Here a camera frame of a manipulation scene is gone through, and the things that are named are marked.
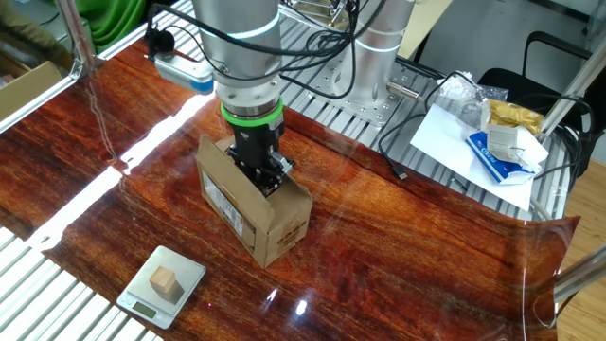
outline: reddish wood grain surface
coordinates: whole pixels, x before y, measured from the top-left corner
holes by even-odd
[[[261,270],[200,194],[198,137],[231,134],[219,101],[162,80],[144,53],[0,135],[0,224],[96,292],[115,301],[165,245],[207,267],[168,330],[146,324],[167,340],[557,338],[553,274],[578,219],[525,223],[411,170],[401,181],[289,109],[280,148],[312,193],[310,229]]]

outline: digital scale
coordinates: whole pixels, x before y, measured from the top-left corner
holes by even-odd
[[[174,272],[177,282],[183,288],[183,294],[176,303],[160,297],[152,288],[150,278],[159,266]],[[199,263],[164,246],[158,246],[117,298],[116,303],[125,310],[166,329],[179,314],[205,272],[206,268]]]

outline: plastic bag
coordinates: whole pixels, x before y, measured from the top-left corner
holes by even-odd
[[[470,73],[461,73],[468,79],[472,78]],[[490,105],[484,89],[458,75],[450,77],[440,86],[436,103],[456,117],[456,121],[464,128],[463,139],[485,130],[489,123]]]
[[[495,86],[478,85],[484,91],[484,97],[487,99],[496,99],[507,101],[509,90],[504,88],[498,88]]]
[[[525,107],[500,100],[490,99],[490,124],[507,127],[523,126],[533,135],[541,132],[543,116]]]

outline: white paper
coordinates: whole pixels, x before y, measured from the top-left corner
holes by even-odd
[[[533,180],[523,185],[499,185],[475,157],[465,138],[456,118],[433,105],[410,143],[477,186],[528,211]]]
[[[539,163],[543,162],[549,152],[543,147],[539,141],[526,129],[525,127],[518,126],[518,147],[524,149],[520,153],[522,161],[524,161],[531,171],[541,171]]]

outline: metal plate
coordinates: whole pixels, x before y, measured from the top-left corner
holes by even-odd
[[[329,61],[313,79],[311,86],[318,91],[334,95],[331,80],[344,58],[345,52]],[[402,67],[396,63],[392,66],[391,80],[397,83],[408,80],[408,77],[404,75]],[[401,101],[401,98],[396,97],[395,95],[389,95],[385,100],[377,100],[373,103],[360,103],[352,97],[345,97],[342,99],[325,99],[318,97],[318,99],[378,127],[387,123],[389,118],[396,112],[396,109],[398,109],[398,104]]]
[[[174,272],[177,282],[184,290],[176,304],[161,298],[152,288],[150,278],[158,266]],[[129,312],[144,318],[154,325],[166,329],[179,314],[187,299],[205,275],[206,268],[178,253],[158,246],[141,269],[134,275],[116,303]]]

